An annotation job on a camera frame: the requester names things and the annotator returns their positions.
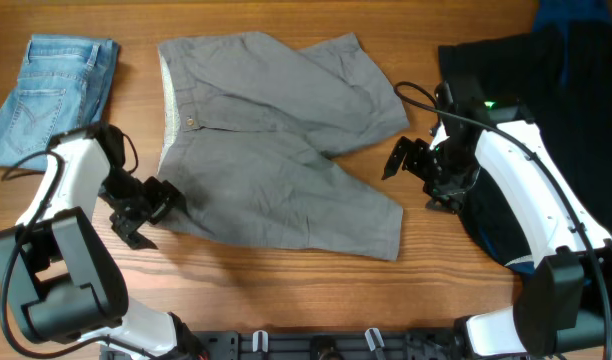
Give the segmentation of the grey shorts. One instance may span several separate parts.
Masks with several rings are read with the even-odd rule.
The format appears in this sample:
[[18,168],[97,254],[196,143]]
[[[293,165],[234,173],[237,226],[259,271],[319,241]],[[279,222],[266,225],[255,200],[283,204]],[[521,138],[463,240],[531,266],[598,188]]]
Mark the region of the grey shorts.
[[183,37],[158,55],[158,177],[186,200],[163,228],[229,245],[397,258],[402,207],[336,163],[408,126],[354,34],[300,50],[262,32]]

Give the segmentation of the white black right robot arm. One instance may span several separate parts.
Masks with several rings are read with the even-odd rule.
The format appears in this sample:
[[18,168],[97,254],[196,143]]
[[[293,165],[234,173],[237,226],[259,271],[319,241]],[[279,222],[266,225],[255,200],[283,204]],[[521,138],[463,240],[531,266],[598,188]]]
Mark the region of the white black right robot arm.
[[585,209],[550,158],[527,106],[489,98],[471,77],[440,83],[424,109],[432,141],[401,138],[384,168],[407,171],[441,208],[463,214],[489,176],[527,241],[534,273],[508,308],[459,319],[432,335],[450,359],[561,357],[612,349],[612,237]]

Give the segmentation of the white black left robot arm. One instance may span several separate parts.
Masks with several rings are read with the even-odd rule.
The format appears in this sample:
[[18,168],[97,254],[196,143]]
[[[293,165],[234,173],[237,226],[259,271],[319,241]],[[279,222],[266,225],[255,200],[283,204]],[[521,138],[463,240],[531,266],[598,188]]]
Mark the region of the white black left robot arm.
[[113,210],[111,229],[131,249],[152,249],[140,234],[184,195],[170,182],[140,181],[125,169],[119,128],[93,124],[54,135],[40,155],[48,167],[27,211],[0,231],[0,327],[10,347],[28,358],[17,325],[34,344],[62,344],[54,359],[89,344],[127,359],[206,359],[209,354],[173,313],[155,311],[128,295],[122,273],[92,225],[97,200]]

